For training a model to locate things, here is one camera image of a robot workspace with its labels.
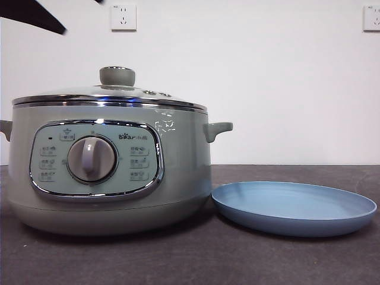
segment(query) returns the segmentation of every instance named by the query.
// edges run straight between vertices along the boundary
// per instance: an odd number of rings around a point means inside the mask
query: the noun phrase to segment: glass lid
[[[205,106],[186,102],[166,93],[133,87],[135,72],[121,66],[108,66],[100,70],[101,85],[75,87],[40,93],[36,96],[20,97],[13,105],[38,102],[120,102],[171,105],[207,110]]]

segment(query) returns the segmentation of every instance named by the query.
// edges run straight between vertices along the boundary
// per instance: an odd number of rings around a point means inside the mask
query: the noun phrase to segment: pot base
[[[51,233],[73,236],[109,236],[143,232],[183,220],[207,201],[186,201],[145,208],[113,211],[52,211],[11,203],[16,216],[28,226]]]

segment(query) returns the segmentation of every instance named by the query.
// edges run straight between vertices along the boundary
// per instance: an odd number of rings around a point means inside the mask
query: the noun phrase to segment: plate rim
[[[357,215],[357,216],[352,216],[352,217],[349,217],[349,218],[323,218],[323,219],[321,219],[321,218],[281,217],[281,216],[270,216],[270,215],[259,214],[259,213],[255,213],[255,212],[251,212],[251,211],[240,210],[240,209],[231,207],[229,205],[226,205],[225,203],[223,203],[220,200],[218,200],[217,198],[215,198],[214,195],[213,195],[214,192],[217,189],[222,188],[224,186],[234,185],[234,184],[245,184],[245,183],[286,183],[286,184],[297,184],[297,185],[315,186],[315,187],[318,187],[318,188],[328,188],[328,189],[332,189],[332,190],[335,190],[335,191],[341,191],[341,192],[348,193],[350,195],[357,195],[357,196],[359,196],[361,198],[364,198],[364,199],[368,200],[374,206],[374,208],[370,212],[367,212],[367,213],[361,214],[361,215]],[[223,205],[223,206],[225,206],[225,207],[227,207],[229,209],[235,210],[235,211],[240,211],[240,212],[247,213],[247,214],[254,214],[254,215],[261,216],[261,217],[269,217],[269,218],[277,218],[277,219],[285,219],[285,220],[297,220],[297,221],[344,221],[344,220],[352,220],[352,219],[358,219],[358,218],[362,218],[362,217],[371,216],[371,215],[373,215],[377,211],[377,208],[378,208],[377,204],[374,201],[372,201],[370,198],[365,197],[365,196],[360,195],[360,194],[355,193],[355,192],[350,192],[350,191],[342,190],[342,189],[339,189],[339,188],[334,188],[334,187],[329,187],[329,186],[323,186],[323,185],[316,185],[316,184],[311,184],[311,183],[286,182],[286,181],[256,180],[256,181],[239,181],[239,182],[225,183],[225,184],[222,184],[222,185],[218,186],[217,188],[215,188],[215,189],[213,189],[211,191],[211,198],[213,199],[214,202],[219,203],[219,204],[221,204],[221,205]]]

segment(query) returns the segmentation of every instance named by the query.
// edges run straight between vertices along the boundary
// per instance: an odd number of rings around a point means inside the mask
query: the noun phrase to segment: lid knob
[[[103,85],[125,85],[133,86],[135,84],[136,73],[122,66],[107,66],[99,71],[100,82]]]

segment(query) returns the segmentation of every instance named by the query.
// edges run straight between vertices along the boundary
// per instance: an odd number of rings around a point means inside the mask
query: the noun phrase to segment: stainless steel rim
[[[27,108],[27,107],[43,107],[43,106],[98,106],[98,107],[137,107],[145,109],[169,109],[169,110],[181,110],[187,112],[196,112],[207,115],[206,110],[194,109],[189,107],[182,106],[171,106],[171,105],[159,105],[159,104],[141,104],[141,103],[122,103],[122,102],[97,102],[97,101],[88,101],[88,102],[37,102],[37,103],[24,103],[13,106],[13,109],[18,108]]]
[[[102,104],[105,103],[139,103],[139,104],[155,104],[162,106],[178,106],[186,107],[194,110],[203,110],[207,111],[207,108],[203,105],[194,104],[190,102],[175,101],[175,100],[166,100],[166,99],[152,99],[152,98],[141,98],[141,97],[125,97],[125,96],[106,96],[106,95],[39,95],[39,96],[28,96],[20,97],[14,99],[12,104],[14,107],[18,105],[23,105],[26,107],[26,103],[40,103],[40,106],[51,106],[52,102],[99,102]]]

